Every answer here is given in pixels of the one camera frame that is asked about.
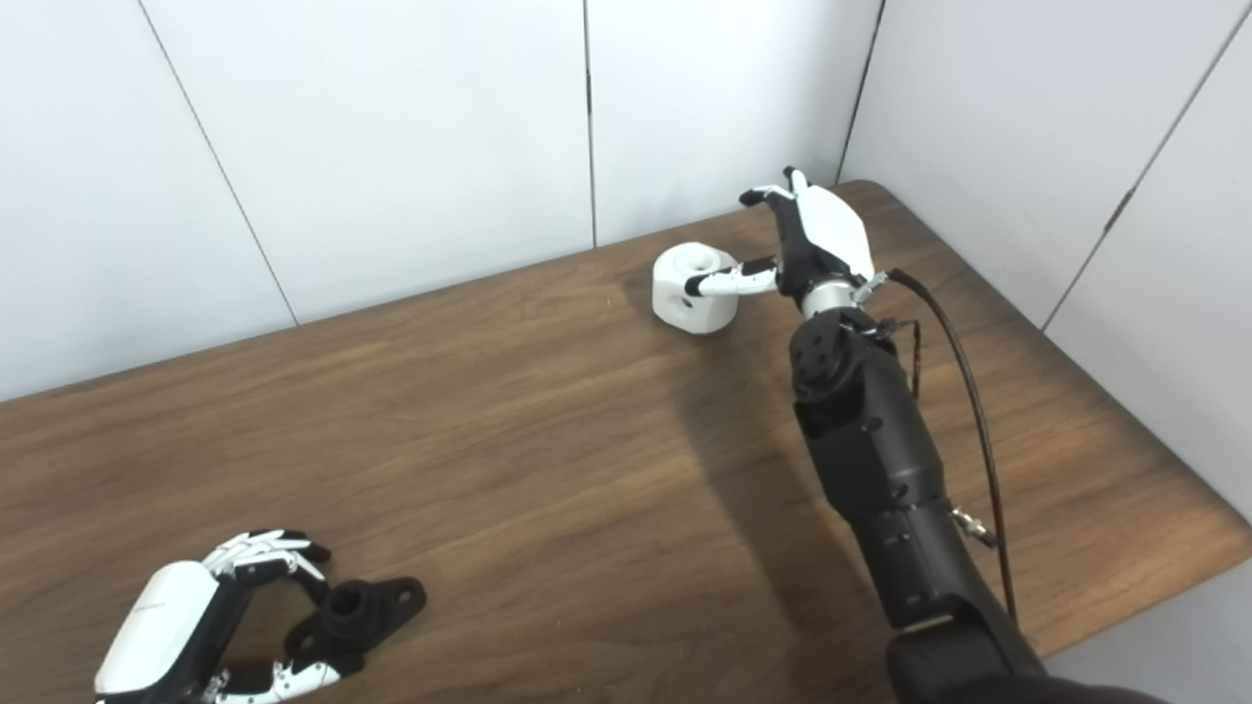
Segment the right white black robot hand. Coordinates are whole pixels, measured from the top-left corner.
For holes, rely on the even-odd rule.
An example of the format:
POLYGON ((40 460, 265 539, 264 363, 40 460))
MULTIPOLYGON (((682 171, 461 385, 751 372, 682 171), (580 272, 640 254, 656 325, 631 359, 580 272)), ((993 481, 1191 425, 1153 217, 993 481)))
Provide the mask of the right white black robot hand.
POLYGON ((689 277, 689 297, 741 297, 777 292, 803 302, 825 281, 866 284, 876 276, 861 217, 833 190, 813 184, 800 169, 782 170, 786 185, 759 185, 737 197, 739 205, 767 205, 777 225, 779 252, 704 276, 689 277))

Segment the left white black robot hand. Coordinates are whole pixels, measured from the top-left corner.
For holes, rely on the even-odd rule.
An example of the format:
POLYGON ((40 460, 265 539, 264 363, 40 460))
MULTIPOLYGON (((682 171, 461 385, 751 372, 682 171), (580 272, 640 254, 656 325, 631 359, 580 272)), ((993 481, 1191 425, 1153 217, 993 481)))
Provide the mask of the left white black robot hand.
POLYGON ((290 579, 313 604, 331 595, 318 564, 331 550, 304 532, 242 532, 202 560, 148 580, 94 679, 98 703, 280 703, 354 676, 358 656, 223 664, 255 589, 290 579))

